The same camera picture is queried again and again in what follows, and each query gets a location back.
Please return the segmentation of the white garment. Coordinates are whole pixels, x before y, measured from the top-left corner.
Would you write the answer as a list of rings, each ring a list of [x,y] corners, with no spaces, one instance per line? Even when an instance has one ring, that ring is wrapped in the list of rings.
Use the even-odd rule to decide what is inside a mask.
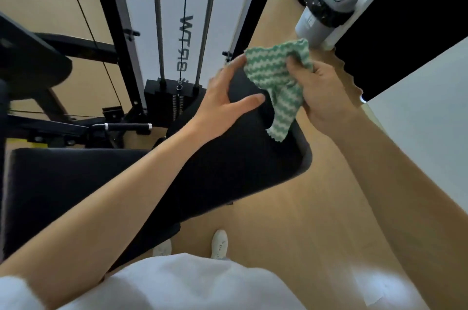
[[[59,310],[306,310],[274,273],[190,254],[150,257]]]

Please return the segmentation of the black gym machine frame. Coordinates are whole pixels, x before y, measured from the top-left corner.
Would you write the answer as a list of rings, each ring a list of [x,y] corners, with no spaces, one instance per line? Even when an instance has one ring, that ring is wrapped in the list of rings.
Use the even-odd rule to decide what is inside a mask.
[[[251,0],[234,49],[222,52],[224,65],[248,45],[266,1]],[[126,0],[0,0],[0,12],[73,63],[65,81],[31,99],[10,100],[0,81],[0,139],[38,148],[125,149],[126,132],[86,129],[105,122],[150,123],[136,51],[140,33],[131,27]],[[204,95],[166,128],[166,137],[193,118]]]

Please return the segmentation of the person's right hand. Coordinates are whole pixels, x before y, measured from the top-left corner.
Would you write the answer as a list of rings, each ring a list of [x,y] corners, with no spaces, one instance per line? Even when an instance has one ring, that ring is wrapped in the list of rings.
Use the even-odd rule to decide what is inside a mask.
[[[348,97],[332,65],[314,61],[310,71],[311,82],[298,82],[302,87],[307,117],[326,136],[339,136],[357,108]]]

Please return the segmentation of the person's left hand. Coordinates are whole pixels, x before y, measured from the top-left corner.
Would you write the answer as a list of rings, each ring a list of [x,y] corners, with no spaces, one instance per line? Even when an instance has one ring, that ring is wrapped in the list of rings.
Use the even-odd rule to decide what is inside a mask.
[[[224,134],[243,114],[233,113],[233,103],[228,97],[229,85],[234,75],[247,63],[244,54],[238,56],[212,77],[204,98],[190,120],[203,142]]]

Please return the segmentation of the black bin liner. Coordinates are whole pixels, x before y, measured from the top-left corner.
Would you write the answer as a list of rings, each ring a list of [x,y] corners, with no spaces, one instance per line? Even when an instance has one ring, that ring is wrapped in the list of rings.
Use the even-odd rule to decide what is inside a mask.
[[[307,8],[313,16],[328,28],[337,28],[348,21],[354,14],[351,12],[339,12],[331,8],[325,0],[304,0]]]

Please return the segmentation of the black backrest pad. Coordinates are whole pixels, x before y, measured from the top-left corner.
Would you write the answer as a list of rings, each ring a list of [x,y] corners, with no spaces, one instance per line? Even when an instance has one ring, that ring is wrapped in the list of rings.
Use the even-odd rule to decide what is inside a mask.
[[[260,107],[243,114],[222,136],[206,143],[184,164],[156,213],[168,218],[169,223],[180,223],[307,171],[312,151],[296,120],[282,142],[267,134],[274,110],[266,90],[259,89],[243,70],[238,70],[228,96],[237,102],[260,93],[266,98]]]

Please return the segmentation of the grey guide rod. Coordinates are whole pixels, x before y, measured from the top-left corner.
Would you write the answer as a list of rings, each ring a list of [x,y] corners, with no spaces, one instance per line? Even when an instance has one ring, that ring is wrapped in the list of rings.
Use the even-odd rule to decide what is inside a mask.
[[[156,33],[158,45],[158,58],[160,66],[160,87],[165,88],[165,66],[164,66],[164,52],[163,52],[163,36],[162,36],[162,19],[161,19],[161,0],[154,0],[155,2],[155,18],[156,18]]]
[[[200,53],[199,53],[199,58],[198,58],[198,63],[197,63],[197,70],[196,70],[196,79],[195,79],[195,84],[193,88],[194,92],[198,92],[200,89],[200,78],[201,78],[206,42],[207,42],[207,37],[208,37],[208,31],[209,31],[209,26],[210,26],[210,20],[211,20],[212,11],[213,11],[213,5],[214,5],[214,0],[207,0],[202,39],[201,39],[201,44],[200,44]]]

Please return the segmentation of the black weight stack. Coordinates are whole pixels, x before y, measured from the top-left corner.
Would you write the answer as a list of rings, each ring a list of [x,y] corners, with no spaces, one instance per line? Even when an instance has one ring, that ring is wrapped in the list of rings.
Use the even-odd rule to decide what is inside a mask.
[[[196,86],[184,78],[178,81],[147,80],[144,96],[150,123],[159,128],[169,128],[205,92],[201,85]]]

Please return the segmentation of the white shoe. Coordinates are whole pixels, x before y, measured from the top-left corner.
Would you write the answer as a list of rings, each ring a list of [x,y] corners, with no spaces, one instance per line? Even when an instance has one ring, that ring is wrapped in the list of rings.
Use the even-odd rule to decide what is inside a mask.
[[[161,242],[159,245],[153,248],[152,256],[169,256],[172,254],[172,242],[171,239],[167,239],[164,242]]]
[[[228,237],[225,230],[217,230],[212,238],[211,259],[226,260],[228,250]]]

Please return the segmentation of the person's right forearm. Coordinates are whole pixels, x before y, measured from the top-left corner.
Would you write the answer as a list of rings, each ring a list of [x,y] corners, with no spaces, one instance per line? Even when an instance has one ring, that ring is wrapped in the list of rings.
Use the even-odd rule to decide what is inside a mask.
[[[351,167],[393,253],[432,310],[468,310],[468,214],[352,104],[323,131]]]

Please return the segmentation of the black seat pad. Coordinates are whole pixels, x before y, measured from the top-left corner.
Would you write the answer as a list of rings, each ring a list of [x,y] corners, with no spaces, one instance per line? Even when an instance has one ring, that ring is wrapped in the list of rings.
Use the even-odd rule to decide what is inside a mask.
[[[147,153],[133,149],[14,150],[3,200],[3,259]],[[174,236],[184,216],[183,193],[173,183],[109,271]]]

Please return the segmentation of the person's left forearm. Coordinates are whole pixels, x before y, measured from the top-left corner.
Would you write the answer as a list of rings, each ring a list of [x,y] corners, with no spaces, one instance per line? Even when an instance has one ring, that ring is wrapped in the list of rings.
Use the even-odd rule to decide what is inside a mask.
[[[192,119],[179,132],[75,205],[0,265],[47,309],[94,288],[143,227],[184,164],[219,136]]]

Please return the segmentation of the black padded roller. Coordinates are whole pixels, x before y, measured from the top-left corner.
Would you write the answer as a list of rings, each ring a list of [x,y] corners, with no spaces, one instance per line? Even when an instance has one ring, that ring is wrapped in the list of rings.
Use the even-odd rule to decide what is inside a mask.
[[[71,74],[72,61],[0,12],[0,81],[10,100],[31,99]]]

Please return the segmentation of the green white zigzag cloth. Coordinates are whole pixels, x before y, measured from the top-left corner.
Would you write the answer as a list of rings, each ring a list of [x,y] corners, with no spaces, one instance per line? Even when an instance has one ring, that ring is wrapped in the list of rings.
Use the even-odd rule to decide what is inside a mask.
[[[266,132],[276,142],[283,142],[304,101],[302,86],[289,73],[286,59],[296,56],[312,71],[308,41],[302,38],[273,47],[251,47],[244,55],[247,78],[259,89],[266,90],[271,99],[274,118]]]

